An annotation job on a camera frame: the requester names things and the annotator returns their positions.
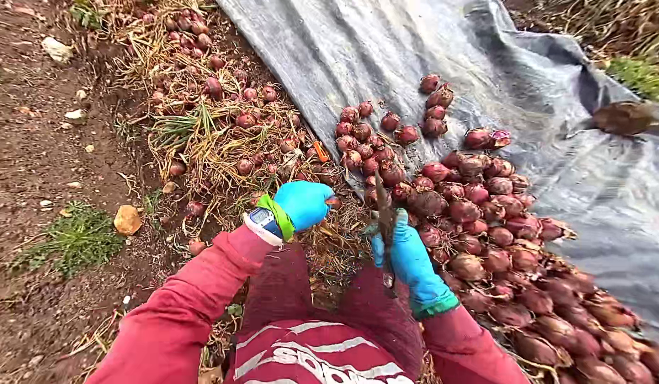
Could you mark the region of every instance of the weed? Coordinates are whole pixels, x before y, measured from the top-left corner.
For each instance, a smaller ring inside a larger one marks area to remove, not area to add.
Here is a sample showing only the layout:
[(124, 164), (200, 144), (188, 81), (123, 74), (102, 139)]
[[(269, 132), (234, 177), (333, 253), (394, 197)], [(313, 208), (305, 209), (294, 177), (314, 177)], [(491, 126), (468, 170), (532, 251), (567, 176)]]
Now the weed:
[(46, 240), (21, 253), (12, 266), (28, 264), (35, 269), (52, 260), (55, 270), (70, 277), (83, 266), (109, 261), (123, 248), (112, 219), (103, 210), (73, 201), (65, 211), (64, 217), (43, 230)]
[(645, 59), (618, 57), (611, 60), (607, 73), (642, 98), (659, 102), (659, 66)]

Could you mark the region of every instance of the rock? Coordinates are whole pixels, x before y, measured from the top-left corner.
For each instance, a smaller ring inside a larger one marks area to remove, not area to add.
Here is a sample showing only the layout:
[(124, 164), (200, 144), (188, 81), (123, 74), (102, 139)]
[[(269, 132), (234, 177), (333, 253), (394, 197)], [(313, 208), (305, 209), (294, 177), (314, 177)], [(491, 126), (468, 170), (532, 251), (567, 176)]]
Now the rock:
[(76, 109), (75, 111), (67, 112), (64, 117), (69, 119), (73, 124), (85, 124), (87, 112), (85, 109)]
[(46, 37), (41, 42), (43, 49), (49, 57), (55, 62), (60, 64), (68, 64), (71, 57), (73, 57), (73, 48), (68, 45), (62, 44), (59, 40)]
[(120, 206), (116, 217), (113, 218), (113, 226), (124, 236), (130, 236), (137, 232), (139, 227), (142, 226), (142, 219), (139, 218), (137, 208), (128, 204)]

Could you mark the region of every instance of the hand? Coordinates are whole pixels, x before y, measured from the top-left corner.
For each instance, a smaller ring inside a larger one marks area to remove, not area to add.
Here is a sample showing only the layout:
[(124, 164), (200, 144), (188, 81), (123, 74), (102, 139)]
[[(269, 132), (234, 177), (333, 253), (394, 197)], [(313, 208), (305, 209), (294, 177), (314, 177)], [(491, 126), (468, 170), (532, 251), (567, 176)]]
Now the hand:
[(287, 213), (296, 231), (306, 230), (321, 222), (329, 212), (325, 200), (334, 191), (319, 182), (292, 181), (283, 184), (274, 201)]
[[(397, 209), (391, 264), (395, 276), (410, 287), (410, 309), (415, 318), (443, 313), (459, 305), (455, 294), (443, 280), (434, 273), (423, 242), (417, 231), (408, 225), (408, 213)], [(374, 263), (384, 264), (384, 241), (381, 234), (372, 238)]]

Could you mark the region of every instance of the plastic tarp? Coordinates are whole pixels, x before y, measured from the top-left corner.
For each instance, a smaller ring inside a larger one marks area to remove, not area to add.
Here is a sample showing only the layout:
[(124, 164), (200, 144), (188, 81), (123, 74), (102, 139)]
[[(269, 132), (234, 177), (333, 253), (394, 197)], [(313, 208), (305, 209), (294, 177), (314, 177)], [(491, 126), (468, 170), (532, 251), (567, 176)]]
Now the plastic tarp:
[(493, 0), (217, 1), (335, 161), (343, 107), (372, 100), (374, 129), (387, 110), (417, 125), (419, 79), (440, 74), (456, 95), (449, 130), (406, 148), (410, 175), (459, 148), (470, 128), (510, 130), (499, 154), (532, 181), (533, 210), (580, 235), (551, 251), (594, 273), (659, 337), (659, 135), (573, 136), (597, 107), (636, 97), (589, 65), (572, 38), (517, 31)]

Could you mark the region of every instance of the onion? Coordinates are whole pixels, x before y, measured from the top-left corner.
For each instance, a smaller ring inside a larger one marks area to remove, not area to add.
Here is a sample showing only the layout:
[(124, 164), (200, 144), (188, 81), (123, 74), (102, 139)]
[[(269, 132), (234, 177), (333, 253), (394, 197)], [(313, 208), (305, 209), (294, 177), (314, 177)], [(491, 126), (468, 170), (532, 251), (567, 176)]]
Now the onion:
[(554, 309), (554, 304), (550, 295), (537, 288), (527, 288), (516, 298), (517, 301), (523, 304), (526, 308), (539, 315), (550, 314)]
[(498, 222), (505, 217), (505, 207), (494, 202), (483, 202), (480, 205), (481, 212), (487, 222)]
[(443, 195), (446, 200), (464, 197), (464, 187), (458, 182), (442, 181), (436, 183), (436, 192)]
[(438, 74), (427, 74), (419, 80), (419, 90), (425, 94), (430, 94), (436, 91), (436, 87), (439, 86), (439, 80), (441, 80), (441, 77)]
[(445, 124), (445, 120), (428, 118), (424, 121), (424, 126), (421, 127), (422, 135), (436, 139), (441, 135), (444, 135), (448, 131), (448, 126)]
[(363, 176), (374, 176), (376, 169), (379, 167), (379, 162), (374, 157), (365, 159), (363, 162)]
[(424, 189), (434, 188), (434, 182), (431, 181), (430, 178), (425, 176), (418, 176), (417, 178), (415, 178), (415, 180), (413, 181), (413, 185), (415, 187), (424, 188)]
[(360, 115), (356, 107), (348, 106), (341, 110), (341, 115), (339, 116), (339, 120), (347, 123), (356, 123), (358, 122), (359, 116)]
[(612, 357), (611, 365), (616, 372), (628, 382), (635, 384), (654, 384), (654, 376), (641, 362), (636, 362), (624, 356), (615, 355)]
[(512, 193), (512, 181), (508, 178), (491, 178), (486, 181), (486, 188), (493, 195), (510, 195)]
[(518, 216), (524, 210), (523, 204), (513, 196), (493, 196), (493, 198), (490, 199), (490, 202), (500, 204), (505, 208), (505, 218)]
[(381, 128), (389, 132), (393, 132), (400, 126), (400, 116), (392, 111), (388, 111), (386, 116), (381, 119)]
[(208, 59), (208, 63), (211, 64), (211, 68), (216, 71), (225, 66), (225, 62), (216, 55), (212, 55), (211, 58)]
[(341, 152), (346, 152), (358, 148), (358, 141), (353, 136), (344, 135), (336, 139), (336, 146), (339, 147)]
[(408, 200), (408, 196), (410, 196), (412, 192), (413, 188), (404, 182), (399, 182), (393, 188), (393, 191), (391, 191), (393, 199), (397, 202), (406, 202)]
[(479, 239), (471, 234), (463, 233), (452, 241), (453, 248), (464, 254), (478, 255), (481, 253), (481, 243)]
[(342, 158), (342, 164), (350, 170), (359, 170), (363, 166), (363, 158), (360, 157), (360, 154), (354, 150), (347, 150), (344, 152), (344, 157)]
[(372, 148), (367, 144), (360, 144), (355, 148), (355, 150), (360, 154), (360, 157), (362, 157), (363, 159), (368, 159), (372, 157), (372, 155), (374, 154)]
[(192, 239), (189, 240), (187, 249), (189, 250), (189, 253), (192, 254), (192, 256), (197, 256), (198, 254), (202, 253), (204, 249), (206, 249), (206, 244), (203, 241)]
[(594, 357), (578, 359), (576, 367), (587, 378), (588, 384), (626, 384), (626, 380), (614, 368)]
[(445, 165), (435, 161), (425, 164), (421, 169), (421, 174), (433, 182), (444, 181), (449, 172)]
[(170, 168), (168, 169), (168, 173), (171, 176), (180, 176), (185, 171), (187, 171), (187, 166), (183, 162), (181, 162), (179, 160), (171, 161)]
[(464, 228), (464, 231), (469, 234), (481, 234), (488, 230), (488, 225), (483, 220), (475, 220), (473, 222), (464, 223), (462, 228)]
[(436, 248), (441, 246), (441, 230), (429, 223), (424, 223), (418, 229), (419, 238), (426, 247)]
[(395, 152), (393, 152), (393, 148), (391, 148), (391, 147), (384, 147), (384, 149), (382, 149), (382, 150), (376, 150), (374, 152), (374, 157), (379, 162), (382, 162), (382, 161), (385, 161), (385, 160), (393, 160), (393, 159), (395, 159)]
[(490, 309), (497, 322), (514, 327), (526, 327), (531, 322), (531, 313), (521, 304), (502, 303)]
[(468, 282), (477, 282), (484, 278), (486, 271), (481, 260), (470, 254), (459, 254), (447, 264), (455, 275)]
[(358, 123), (353, 127), (353, 136), (360, 142), (367, 142), (372, 135), (372, 127), (367, 123)]
[(500, 247), (507, 247), (514, 241), (512, 232), (503, 227), (488, 229), (488, 238)]
[(372, 114), (373, 110), (374, 108), (372, 107), (372, 103), (369, 101), (363, 101), (358, 105), (358, 113), (361, 118), (368, 117)]
[(505, 228), (510, 230), (517, 239), (536, 239), (542, 231), (542, 224), (530, 213), (523, 213), (505, 222)]
[(208, 94), (213, 100), (220, 100), (223, 98), (223, 88), (220, 86), (218, 79), (214, 77), (209, 77), (206, 79), (206, 84), (204, 85), (204, 93)]
[(485, 259), (484, 268), (491, 273), (507, 271), (512, 265), (510, 254), (504, 249), (487, 246), (481, 256)]
[(443, 196), (434, 191), (413, 191), (408, 196), (408, 208), (422, 217), (440, 216), (446, 207)]
[(397, 143), (405, 146), (419, 140), (419, 133), (417, 132), (417, 128), (411, 125), (404, 125), (402, 128), (393, 131), (393, 137)]
[(266, 85), (261, 90), (263, 100), (267, 102), (273, 102), (277, 100), (277, 91), (270, 85)]
[(461, 293), (460, 301), (466, 309), (479, 314), (487, 312), (488, 308), (493, 304), (493, 300), (491, 300), (490, 297), (484, 296), (481, 292), (475, 290)]
[(490, 129), (474, 128), (464, 136), (464, 146), (473, 150), (480, 150), (490, 143)]
[(517, 331), (514, 333), (513, 341), (516, 352), (526, 360), (548, 366), (555, 366), (559, 363), (559, 357), (554, 347), (536, 334)]
[(456, 200), (450, 203), (450, 216), (458, 223), (468, 223), (480, 219), (481, 211), (469, 200)]
[(336, 124), (336, 129), (334, 130), (334, 135), (336, 137), (350, 135), (353, 132), (353, 124), (347, 122), (339, 122)]
[(512, 186), (514, 188), (514, 193), (524, 193), (526, 189), (531, 185), (529, 179), (526, 176), (513, 174), (510, 175), (510, 180), (512, 180)]
[(206, 206), (203, 203), (194, 200), (187, 203), (187, 215), (192, 217), (201, 217), (206, 213)]
[(424, 114), (424, 119), (432, 118), (437, 120), (442, 120), (445, 117), (445, 108), (440, 105), (431, 107), (426, 110)]
[(258, 92), (254, 88), (246, 88), (242, 91), (244, 100), (253, 100), (258, 97)]
[(490, 134), (490, 143), (488, 143), (487, 149), (496, 150), (502, 147), (505, 147), (512, 142), (510, 138), (510, 133), (506, 130), (494, 130)]

